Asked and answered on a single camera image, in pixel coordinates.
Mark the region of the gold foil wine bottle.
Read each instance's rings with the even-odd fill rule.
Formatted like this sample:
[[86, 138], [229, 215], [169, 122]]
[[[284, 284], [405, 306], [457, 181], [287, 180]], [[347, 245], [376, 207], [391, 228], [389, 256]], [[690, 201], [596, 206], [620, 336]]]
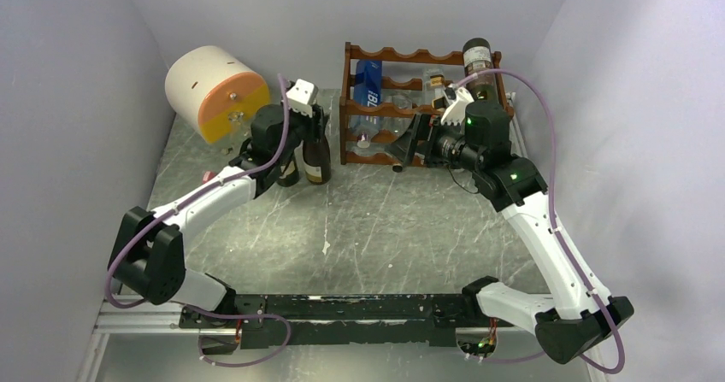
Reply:
[[324, 185], [332, 178], [331, 152], [323, 120], [313, 126], [303, 141], [303, 163], [311, 184]]

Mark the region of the blue label clear bottle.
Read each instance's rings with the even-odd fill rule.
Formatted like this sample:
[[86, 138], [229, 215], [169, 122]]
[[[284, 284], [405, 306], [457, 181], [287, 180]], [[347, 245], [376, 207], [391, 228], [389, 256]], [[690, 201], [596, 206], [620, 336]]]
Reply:
[[[365, 108], [381, 103], [382, 61], [359, 60], [356, 64], [353, 100]], [[358, 148], [367, 149], [381, 130], [381, 118], [374, 115], [352, 115], [349, 126]]]

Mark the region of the clear bottle gold label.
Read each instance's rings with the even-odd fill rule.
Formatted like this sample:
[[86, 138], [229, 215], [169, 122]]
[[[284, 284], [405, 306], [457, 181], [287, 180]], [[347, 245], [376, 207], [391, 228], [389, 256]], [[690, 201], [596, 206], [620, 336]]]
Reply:
[[432, 109], [439, 113], [443, 113], [446, 109], [445, 73], [441, 66], [431, 66], [423, 70], [422, 75], [422, 102], [429, 105]]

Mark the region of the dark green wine bottle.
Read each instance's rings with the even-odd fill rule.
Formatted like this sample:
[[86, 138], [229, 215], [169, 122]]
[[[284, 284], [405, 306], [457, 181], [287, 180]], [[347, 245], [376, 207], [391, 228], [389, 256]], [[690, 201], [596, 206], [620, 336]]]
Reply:
[[280, 176], [276, 180], [276, 184], [281, 187], [291, 187], [298, 183], [300, 174], [298, 171], [297, 159], [294, 154], [280, 165]]

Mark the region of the clear glass bottle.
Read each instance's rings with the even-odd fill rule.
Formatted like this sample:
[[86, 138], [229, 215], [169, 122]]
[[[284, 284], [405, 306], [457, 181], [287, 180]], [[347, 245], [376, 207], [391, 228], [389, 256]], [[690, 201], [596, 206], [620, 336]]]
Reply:
[[255, 116], [255, 114], [241, 111], [233, 111], [228, 115], [230, 125], [228, 137], [232, 149], [239, 149], [241, 144], [250, 136], [251, 123]]

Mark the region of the dark bottle brown label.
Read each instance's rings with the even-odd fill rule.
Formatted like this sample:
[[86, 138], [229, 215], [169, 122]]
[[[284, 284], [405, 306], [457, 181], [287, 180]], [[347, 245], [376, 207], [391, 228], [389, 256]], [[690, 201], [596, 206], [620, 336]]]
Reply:
[[[471, 38], [463, 46], [463, 63], [466, 76], [494, 68], [490, 43], [484, 38]], [[479, 76], [466, 84], [474, 100], [497, 101], [498, 90], [494, 74]]]

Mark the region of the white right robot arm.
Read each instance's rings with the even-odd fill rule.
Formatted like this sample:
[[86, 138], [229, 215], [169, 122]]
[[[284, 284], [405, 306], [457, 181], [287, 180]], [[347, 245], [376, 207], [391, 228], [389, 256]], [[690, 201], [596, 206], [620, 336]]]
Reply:
[[477, 193], [514, 228], [550, 291], [536, 297], [485, 277], [467, 285], [463, 318], [473, 326], [495, 318], [533, 334], [544, 354], [566, 364], [613, 337], [634, 314], [627, 297], [614, 297], [584, 262], [559, 223], [551, 191], [536, 166], [513, 154], [510, 117], [497, 103], [475, 101], [459, 121], [417, 114], [385, 151], [407, 167], [415, 156], [433, 167], [471, 173]]

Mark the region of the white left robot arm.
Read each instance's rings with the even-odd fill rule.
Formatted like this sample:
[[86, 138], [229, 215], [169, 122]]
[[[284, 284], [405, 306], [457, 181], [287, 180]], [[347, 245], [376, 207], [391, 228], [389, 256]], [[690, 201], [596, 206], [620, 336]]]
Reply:
[[306, 116], [279, 104], [262, 107], [239, 154], [215, 177], [156, 209], [129, 209], [121, 219], [107, 279], [117, 279], [148, 303], [198, 307], [213, 326], [232, 323], [237, 314], [234, 290], [187, 268], [185, 243], [265, 193], [291, 170], [300, 144], [323, 140], [329, 115], [318, 104], [311, 108], [312, 115]]

